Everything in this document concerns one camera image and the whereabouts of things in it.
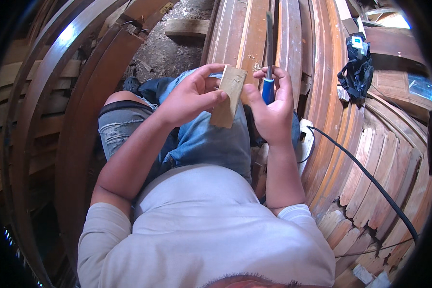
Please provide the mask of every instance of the ground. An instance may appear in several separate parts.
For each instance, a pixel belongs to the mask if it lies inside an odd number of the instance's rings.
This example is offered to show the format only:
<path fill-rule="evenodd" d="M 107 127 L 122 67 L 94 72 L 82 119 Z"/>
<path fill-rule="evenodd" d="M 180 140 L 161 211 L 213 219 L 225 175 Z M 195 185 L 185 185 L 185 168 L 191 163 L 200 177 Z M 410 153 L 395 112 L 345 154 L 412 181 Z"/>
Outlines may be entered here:
<path fill-rule="evenodd" d="M 164 33 L 167 19 L 209 20 L 214 0 L 180 0 L 150 31 L 149 38 L 134 55 L 124 79 L 136 76 L 141 83 L 151 78 L 177 77 L 184 71 L 200 66 L 204 38 L 169 38 Z M 141 63 L 152 70 L 149 72 Z"/>

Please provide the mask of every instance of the left hand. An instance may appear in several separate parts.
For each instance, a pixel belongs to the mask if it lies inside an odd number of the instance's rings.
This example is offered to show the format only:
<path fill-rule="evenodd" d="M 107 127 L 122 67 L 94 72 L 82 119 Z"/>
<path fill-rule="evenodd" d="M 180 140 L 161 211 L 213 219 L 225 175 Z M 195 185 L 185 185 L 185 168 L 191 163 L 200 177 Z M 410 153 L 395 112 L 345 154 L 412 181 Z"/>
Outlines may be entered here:
<path fill-rule="evenodd" d="M 227 93 L 218 90 L 221 80 L 209 77 L 221 72 L 225 64 L 207 64 L 185 77 L 171 91 L 155 113 L 170 127 L 179 127 L 195 119 L 201 112 L 213 108 L 227 98 Z"/>

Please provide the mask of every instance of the hand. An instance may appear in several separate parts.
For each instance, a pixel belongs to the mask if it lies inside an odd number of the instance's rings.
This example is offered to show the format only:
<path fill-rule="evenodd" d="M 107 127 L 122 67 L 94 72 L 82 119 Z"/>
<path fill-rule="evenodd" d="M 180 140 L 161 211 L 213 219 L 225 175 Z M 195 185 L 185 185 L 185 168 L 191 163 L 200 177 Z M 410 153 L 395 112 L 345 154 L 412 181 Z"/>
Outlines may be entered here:
<path fill-rule="evenodd" d="M 262 79 L 267 67 L 254 72 L 253 77 Z M 261 93 L 253 84 L 245 84 L 243 89 L 248 96 L 253 111 L 254 123 L 259 134 L 270 146 L 291 145 L 291 125 L 293 123 L 293 90 L 288 72 L 272 66 L 275 79 L 275 101 L 266 105 Z"/>
<path fill-rule="evenodd" d="M 174 128 L 192 121 L 205 110 L 211 110 L 227 98 L 227 93 L 217 89 L 221 80 L 209 75 L 223 71 L 224 67 L 224 64 L 207 64 L 196 69 L 171 91 L 155 113 Z"/>

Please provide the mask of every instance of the black bag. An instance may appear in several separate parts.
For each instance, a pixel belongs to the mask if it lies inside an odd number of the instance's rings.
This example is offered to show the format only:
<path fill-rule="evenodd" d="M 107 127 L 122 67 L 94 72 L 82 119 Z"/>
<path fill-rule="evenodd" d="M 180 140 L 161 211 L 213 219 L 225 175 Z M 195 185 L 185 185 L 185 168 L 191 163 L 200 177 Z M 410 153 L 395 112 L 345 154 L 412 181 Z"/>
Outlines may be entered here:
<path fill-rule="evenodd" d="M 351 102 L 362 104 L 366 98 L 366 92 L 373 80 L 374 68 L 371 65 L 371 54 L 369 52 L 369 44 L 366 55 L 359 55 L 357 48 L 352 47 L 352 38 L 347 38 L 347 53 L 349 62 L 338 73 L 338 79 L 342 88 L 346 89 L 351 97 Z"/>

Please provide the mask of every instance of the blue jeans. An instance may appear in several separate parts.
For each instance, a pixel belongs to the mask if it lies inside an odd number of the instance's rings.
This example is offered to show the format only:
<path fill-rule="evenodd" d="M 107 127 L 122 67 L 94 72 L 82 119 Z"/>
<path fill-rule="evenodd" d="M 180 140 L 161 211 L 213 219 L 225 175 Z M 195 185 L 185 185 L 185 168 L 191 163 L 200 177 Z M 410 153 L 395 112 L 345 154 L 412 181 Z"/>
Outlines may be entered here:
<path fill-rule="evenodd" d="M 184 72 L 178 78 L 149 80 L 141 85 L 139 91 L 143 95 L 155 96 L 161 104 L 169 93 L 192 72 L 193 70 Z M 213 73 L 210 77 L 222 78 L 222 72 Z M 150 104 L 145 97 L 138 97 Z M 157 106 L 150 104 L 150 108 L 141 107 L 138 104 L 138 107 L 127 106 L 105 113 L 101 112 L 98 120 L 99 133 L 107 160 L 157 109 Z M 201 163 L 229 168 L 242 175 L 251 184 L 250 139 L 241 102 L 235 114 L 234 124 L 230 129 L 210 125 L 210 117 L 210 113 L 203 111 L 194 120 L 180 127 L 177 138 L 168 135 L 143 187 L 170 169 Z"/>

